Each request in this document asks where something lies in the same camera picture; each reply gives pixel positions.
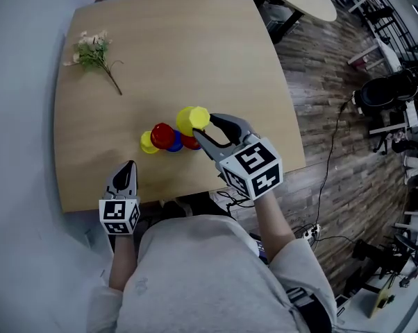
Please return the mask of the white desk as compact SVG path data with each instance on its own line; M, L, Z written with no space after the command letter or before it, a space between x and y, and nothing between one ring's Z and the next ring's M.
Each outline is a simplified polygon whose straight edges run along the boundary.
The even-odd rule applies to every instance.
M364 56L368 56L370 53L373 53L375 51L378 51L381 54L381 58L374 62L367 62L366 67L364 67L365 71L369 71L370 69L373 69L379 65L385 65L385 68L389 73L396 73L403 69L396 52L378 38L374 39L374 43L372 46L365 49L364 51L361 51L360 53L355 54L351 59L349 59L347 61L347 64L349 66L354 67L353 63L357 59Z

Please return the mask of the tan wooden board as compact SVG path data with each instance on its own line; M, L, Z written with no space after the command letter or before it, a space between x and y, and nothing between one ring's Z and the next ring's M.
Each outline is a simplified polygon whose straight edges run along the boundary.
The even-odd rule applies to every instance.
M380 310L393 301L394 296L391 294L391 290L395 279L396 275L392 274L378 291L371 313L368 315L369 318L373 318Z

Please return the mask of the person's grey shirt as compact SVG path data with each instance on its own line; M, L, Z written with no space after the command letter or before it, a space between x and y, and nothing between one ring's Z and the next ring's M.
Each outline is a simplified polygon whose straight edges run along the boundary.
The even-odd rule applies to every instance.
M87 333L329 333L337 305L305 239L264 264L233 219L168 219L142 236L124 291L97 287Z

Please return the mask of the black stroller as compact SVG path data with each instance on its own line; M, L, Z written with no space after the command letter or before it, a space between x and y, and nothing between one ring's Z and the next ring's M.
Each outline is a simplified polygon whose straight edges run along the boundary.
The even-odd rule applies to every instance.
M353 92L353 104L365 116L383 110L405 111L407 102L418 95L418 73L404 69L388 76L374 78Z

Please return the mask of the blue paper cup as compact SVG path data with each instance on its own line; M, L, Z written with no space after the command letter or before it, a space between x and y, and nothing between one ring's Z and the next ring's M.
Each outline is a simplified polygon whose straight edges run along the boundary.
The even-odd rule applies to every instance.
M172 145L167 149L167 151L175 153L180 151L183 148L183 143L181 141L181 133L178 130L174 129L174 141Z

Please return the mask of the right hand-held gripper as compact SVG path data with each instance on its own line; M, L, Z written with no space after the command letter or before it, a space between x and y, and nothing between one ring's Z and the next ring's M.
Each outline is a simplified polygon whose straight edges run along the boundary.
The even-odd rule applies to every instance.
M226 136L219 144L205 131L193 128L193 136L208 157L216 162L225 183L256 200L283 181L282 160L267 138L248 121L230 114L211 113L210 122Z

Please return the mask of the black railing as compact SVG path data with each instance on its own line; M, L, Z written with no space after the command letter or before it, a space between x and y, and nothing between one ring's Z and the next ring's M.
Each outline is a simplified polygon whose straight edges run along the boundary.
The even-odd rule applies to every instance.
M418 62L418 43L389 0L366 0L362 10L374 33L396 52L401 62Z

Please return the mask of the person's right forearm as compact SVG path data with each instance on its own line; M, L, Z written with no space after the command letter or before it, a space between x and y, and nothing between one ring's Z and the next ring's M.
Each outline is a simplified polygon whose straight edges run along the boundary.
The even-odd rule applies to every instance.
M262 245L268 262L296 239L272 191L254 200Z

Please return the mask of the white power strip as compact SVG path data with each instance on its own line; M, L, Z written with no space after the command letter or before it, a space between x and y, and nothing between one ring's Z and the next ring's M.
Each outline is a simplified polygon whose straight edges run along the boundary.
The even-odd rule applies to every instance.
M308 229L302 234L301 238L305 239L310 245L314 244L321 236L321 226L320 224L311 225Z

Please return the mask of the person's left forearm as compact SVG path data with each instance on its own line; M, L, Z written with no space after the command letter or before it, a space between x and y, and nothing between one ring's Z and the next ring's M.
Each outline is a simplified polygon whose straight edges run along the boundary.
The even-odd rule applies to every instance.
M109 287L123 292L136 268L137 250L133 235L117 235L109 276Z

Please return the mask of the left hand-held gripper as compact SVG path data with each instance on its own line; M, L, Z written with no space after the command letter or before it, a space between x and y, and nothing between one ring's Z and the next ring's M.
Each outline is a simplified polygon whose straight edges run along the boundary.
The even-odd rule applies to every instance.
M120 164L109 177L106 194L99 201L99 220L107 234L133 234L140 217L140 198L137 191L136 163L127 161Z

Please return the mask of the yellow paper cup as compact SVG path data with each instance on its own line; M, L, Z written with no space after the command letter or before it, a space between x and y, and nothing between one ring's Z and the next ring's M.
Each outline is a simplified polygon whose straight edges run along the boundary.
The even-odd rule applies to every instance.
M142 133L140 137L140 148L147 154L154 154L160 150L151 141L151 131Z
M204 130L210 123L210 113L206 108L190 106L183 108L177 115L178 131L187 137L193 136L193 130Z

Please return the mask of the red paper cup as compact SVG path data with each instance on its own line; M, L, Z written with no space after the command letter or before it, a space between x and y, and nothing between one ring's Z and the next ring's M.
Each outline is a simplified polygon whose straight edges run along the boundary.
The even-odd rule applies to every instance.
M180 134L181 136L181 143L184 147L191 149L191 150L199 150L201 145L198 143L195 137L184 135L183 133Z
M166 123L156 124L151 131L151 143L159 149L167 150L174 145L174 129Z

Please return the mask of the artificial flower sprig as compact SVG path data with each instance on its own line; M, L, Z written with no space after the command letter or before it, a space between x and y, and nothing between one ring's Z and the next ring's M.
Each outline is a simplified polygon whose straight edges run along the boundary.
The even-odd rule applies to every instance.
M100 69L109 77L118 94L122 95L122 90L112 74L112 67L115 63L123 64L123 62L116 60L111 65L108 63L107 52L110 44L112 40L108 39L107 30L94 35L88 35L87 31L83 31L79 35L78 42L73 44L71 58L62 64L65 67L81 65L86 71Z

